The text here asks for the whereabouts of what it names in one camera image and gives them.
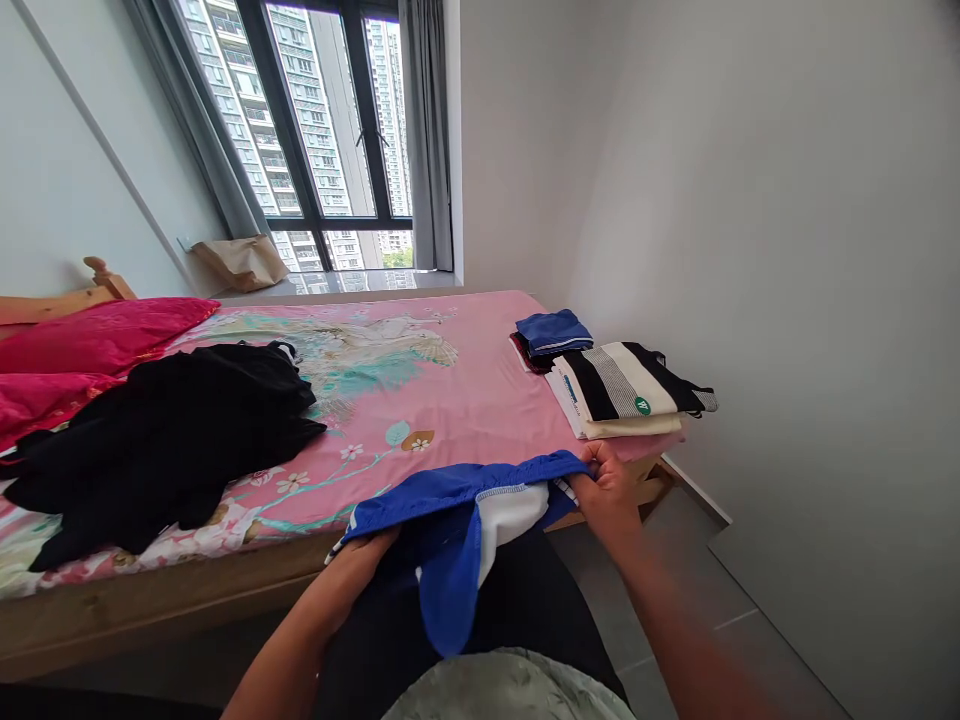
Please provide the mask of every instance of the tree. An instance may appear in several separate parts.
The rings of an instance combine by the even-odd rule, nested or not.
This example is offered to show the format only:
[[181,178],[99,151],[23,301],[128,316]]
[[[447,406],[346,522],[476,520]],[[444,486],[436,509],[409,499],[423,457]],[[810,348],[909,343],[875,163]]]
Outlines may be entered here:
[[413,267],[413,248],[398,253],[384,253],[383,266],[386,267]]

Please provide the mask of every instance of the wooden headboard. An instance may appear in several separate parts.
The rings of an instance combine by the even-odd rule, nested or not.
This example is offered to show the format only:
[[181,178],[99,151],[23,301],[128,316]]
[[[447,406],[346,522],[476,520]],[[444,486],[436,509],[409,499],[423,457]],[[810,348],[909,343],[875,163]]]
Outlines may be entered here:
[[111,300],[132,300],[134,295],[126,281],[107,269],[98,257],[86,257],[83,264],[93,270],[96,287],[52,298],[0,297],[0,326],[35,325]]

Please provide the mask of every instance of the bed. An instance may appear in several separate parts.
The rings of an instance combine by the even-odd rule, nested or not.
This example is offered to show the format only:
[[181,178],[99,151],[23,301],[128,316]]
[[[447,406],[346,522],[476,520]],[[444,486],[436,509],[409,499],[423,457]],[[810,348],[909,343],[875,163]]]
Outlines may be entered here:
[[[82,300],[76,309],[133,297],[105,265],[95,269],[97,287],[83,291],[86,299],[71,294]],[[19,322],[70,312],[59,299],[7,300],[0,308],[56,308]],[[0,528],[0,680],[290,604],[320,571],[354,505],[417,470],[576,451],[580,442],[546,382],[524,372],[507,337],[518,318],[542,310],[517,291],[221,308],[167,352],[290,342],[317,396],[310,416],[327,432],[293,461],[238,479],[207,526],[169,528],[139,557],[105,549],[40,576],[26,573],[22,558],[55,526],[37,516],[20,518],[28,531],[16,538]],[[638,505],[647,511],[670,487],[651,468],[680,439],[615,441],[633,461]],[[556,527],[580,520],[572,514]],[[8,561],[15,557],[20,566]]]

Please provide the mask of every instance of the window sill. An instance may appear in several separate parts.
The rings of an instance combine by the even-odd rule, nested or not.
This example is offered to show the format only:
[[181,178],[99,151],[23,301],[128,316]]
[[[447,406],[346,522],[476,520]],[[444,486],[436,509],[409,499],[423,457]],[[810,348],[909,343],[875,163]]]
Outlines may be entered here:
[[290,273],[272,287],[241,293],[226,290],[214,299],[225,307],[244,305],[327,305],[412,297],[454,295],[463,288],[452,272],[345,270]]

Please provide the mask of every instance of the pink bedsheet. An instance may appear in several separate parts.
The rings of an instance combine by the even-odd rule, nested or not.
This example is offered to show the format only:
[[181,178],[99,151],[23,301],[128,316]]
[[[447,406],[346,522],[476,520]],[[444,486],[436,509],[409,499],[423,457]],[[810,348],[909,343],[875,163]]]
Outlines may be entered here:
[[[418,470],[577,452],[581,442],[546,381],[523,371],[508,339],[516,320],[535,312],[543,307],[518,291],[221,309],[169,352],[239,340],[292,343],[318,400],[309,415],[327,423],[327,433],[291,462],[231,485],[206,527],[169,528],[138,557],[111,548],[57,572],[26,572],[57,519],[0,499],[0,597],[337,531],[356,503]],[[635,459],[679,440],[614,442]]]

